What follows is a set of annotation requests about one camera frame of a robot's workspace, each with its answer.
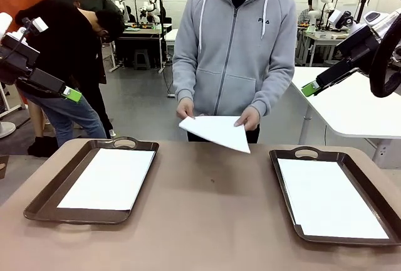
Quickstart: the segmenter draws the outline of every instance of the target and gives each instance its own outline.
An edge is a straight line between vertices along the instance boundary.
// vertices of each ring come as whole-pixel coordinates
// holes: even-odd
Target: person sitting
[[[130,17],[130,22],[131,23],[136,23],[137,20],[135,19],[135,16],[133,14],[131,14],[131,7],[127,6],[127,12],[128,12],[128,16]]]
[[[313,11],[312,4],[313,4],[313,0],[308,0],[309,8],[304,9],[301,12],[300,16],[298,17],[298,25],[303,24],[303,23],[309,23],[311,21],[311,18],[309,17],[309,12]]]
[[[37,36],[28,36],[28,44],[40,55],[35,67],[64,81],[69,87],[79,87],[96,80],[94,70],[98,54],[98,37],[110,41],[123,33],[120,13],[113,11],[85,11],[54,0],[40,3],[20,11],[16,22],[40,17],[48,29]],[[62,30],[60,21],[68,19]],[[82,126],[90,138],[103,139],[106,133],[98,114],[82,96],[78,103],[61,98],[49,91],[38,89],[28,82],[18,82],[23,95],[39,105],[56,130],[58,145],[73,138],[73,122]]]

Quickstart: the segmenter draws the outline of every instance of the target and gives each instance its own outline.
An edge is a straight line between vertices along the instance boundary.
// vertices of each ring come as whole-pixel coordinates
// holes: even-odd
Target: brown tray
[[[309,150],[317,153],[317,158],[311,156],[297,157],[296,153],[303,150]],[[283,192],[284,200],[288,209],[288,213],[294,225],[295,232],[304,240],[316,243],[329,243],[337,245],[356,245],[369,247],[396,246],[401,245],[401,220],[387,203],[385,198],[380,194],[373,183],[366,177],[364,172],[357,166],[352,158],[341,152],[323,152],[314,147],[298,147],[296,149],[285,151],[270,151],[270,158],[273,162],[274,169],[278,177],[278,181]],[[301,225],[297,225],[294,218],[293,209],[289,202],[288,193],[284,183],[283,175],[280,170],[278,159],[296,159],[296,160],[313,160],[313,161],[330,161],[337,162],[346,174],[355,189],[359,192],[363,200],[371,209],[373,214],[388,235],[388,240],[365,239],[365,238],[338,238],[330,236],[309,236],[302,231]]]
[[[157,153],[159,144],[155,142],[140,142],[131,137],[120,137],[112,141],[99,140],[87,142],[74,158],[50,181],[40,194],[37,195],[31,204],[28,205],[24,210],[25,218],[76,225],[116,225],[126,221],[132,210],[116,211],[57,208],[60,201],[81,176],[82,172],[95,157],[99,149],[125,149],[129,151],[154,151]]]

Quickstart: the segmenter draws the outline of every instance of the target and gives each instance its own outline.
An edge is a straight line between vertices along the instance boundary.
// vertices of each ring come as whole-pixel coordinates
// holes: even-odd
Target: tray handle
[[[118,143],[121,141],[130,141],[133,144],[132,145],[122,144],[121,146],[119,146]],[[119,138],[113,139],[112,143],[111,143],[113,149],[136,149],[139,144],[140,144],[140,141],[138,141],[132,137],[119,137]]]
[[[311,159],[311,160],[314,160],[314,159],[319,159],[319,158],[321,158],[323,155],[324,155],[324,152],[322,152],[321,150],[319,150],[319,149],[317,149],[317,148],[315,148],[315,147],[309,147],[309,146],[302,146],[302,147],[296,147],[295,149],[292,149],[292,150],[290,150],[290,151],[288,151],[295,159],[297,159],[297,158],[299,158],[299,157],[297,157],[296,156],[296,153],[297,152],[299,152],[299,151],[303,151],[303,150],[307,150],[307,151],[311,151],[311,152],[315,152],[315,153],[317,153],[317,155],[318,155],[318,157],[312,157],[312,156],[309,156],[309,155],[305,155],[305,156],[302,156],[302,158],[303,159]]]

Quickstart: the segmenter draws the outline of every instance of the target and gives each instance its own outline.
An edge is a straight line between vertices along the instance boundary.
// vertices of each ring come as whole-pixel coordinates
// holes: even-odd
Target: white paper
[[[154,154],[100,149],[57,207],[130,210]]]
[[[278,161],[295,222],[305,235],[388,239],[337,162]]]
[[[180,128],[195,134],[207,141],[228,147],[240,152],[251,153],[243,125],[234,127],[238,116],[199,116],[187,117]]]

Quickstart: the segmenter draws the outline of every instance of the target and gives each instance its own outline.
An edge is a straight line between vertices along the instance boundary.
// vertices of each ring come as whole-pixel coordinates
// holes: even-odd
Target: stool
[[[150,62],[147,50],[135,50],[135,61],[133,63],[133,67],[134,69],[150,69]]]

